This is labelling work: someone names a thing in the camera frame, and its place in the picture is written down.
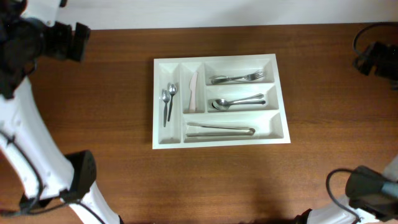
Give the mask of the small steel teaspoon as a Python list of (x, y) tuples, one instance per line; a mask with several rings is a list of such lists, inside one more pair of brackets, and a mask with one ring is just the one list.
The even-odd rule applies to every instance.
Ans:
[(169, 86), (169, 95), (170, 95), (170, 105), (169, 105), (169, 112), (167, 121), (170, 121), (170, 117), (172, 114), (172, 107), (173, 107), (173, 97), (177, 94), (177, 86), (175, 84), (170, 84)]
[(163, 114), (163, 126), (167, 125), (167, 116), (168, 116), (168, 103), (170, 102), (170, 94), (167, 90), (162, 90), (162, 101), (164, 102), (164, 114)]

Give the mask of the steel fork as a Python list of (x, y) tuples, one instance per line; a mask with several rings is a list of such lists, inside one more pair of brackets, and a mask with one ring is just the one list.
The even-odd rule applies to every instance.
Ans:
[(210, 83), (212, 84), (212, 85), (217, 85), (217, 84), (220, 84), (220, 83), (225, 83), (225, 82), (230, 82), (230, 81), (233, 81), (233, 82), (239, 82), (241, 79), (243, 79), (244, 77), (227, 77), (227, 76), (217, 76), (217, 77), (213, 77), (211, 80), (210, 80)]
[(258, 80), (258, 79), (260, 79), (260, 78), (262, 78), (264, 76), (265, 76), (265, 73), (263, 71), (258, 70), (258, 71), (254, 72), (254, 73), (250, 73), (250, 74), (247, 74), (247, 75), (239, 76), (239, 77), (244, 77), (239, 82), (243, 82), (243, 83), (252, 82), (252, 81)]

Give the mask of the steel tablespoon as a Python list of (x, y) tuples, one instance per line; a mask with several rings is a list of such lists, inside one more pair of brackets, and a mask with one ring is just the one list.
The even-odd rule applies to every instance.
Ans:
[(247, 98), (241, 98), (241, 99), (237, 99), (237, 100), (266, 100), (265, 99), (265, 95), (262, 93), (247, 97)]
[(237, 101), (226, 101), (225, 99), (217, 99), (211, 103), (214, 109), (220, 111), (226, 111), (232, 106), (236, 105), (264, 105), (266, 100), (237, 100)]

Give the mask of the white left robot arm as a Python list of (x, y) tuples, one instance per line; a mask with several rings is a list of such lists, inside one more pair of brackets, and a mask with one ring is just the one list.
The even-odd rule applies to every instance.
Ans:
[(2, 217), (50, 212), (57, 198), (83, 223), (121, 223), (96, 184), (93, 154), (63, 154), (50, 135), (35, 104), (29, 77), (45, 56), (80, 62), (90, 28), (57, 20), (65, 1), (1, 2), (1, 152), (24, 188), (17, 210)]

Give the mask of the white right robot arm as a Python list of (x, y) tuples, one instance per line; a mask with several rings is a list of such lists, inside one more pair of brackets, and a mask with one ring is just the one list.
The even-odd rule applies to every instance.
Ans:
[[(363, 74), (375, 67), (375, 74), (397, 81), (397, 46), (374, 42), (360, 52), (353, 62)], [(345, 194), (336, 198), (330, 182), (337, 173), (348, 173)], [(366, 166), (331, 171), (325, 181), (331, 204), (308, 209), (293, 222), (301, 224), (377, 223), (397, 219), (397, 158), (379, 173)]]

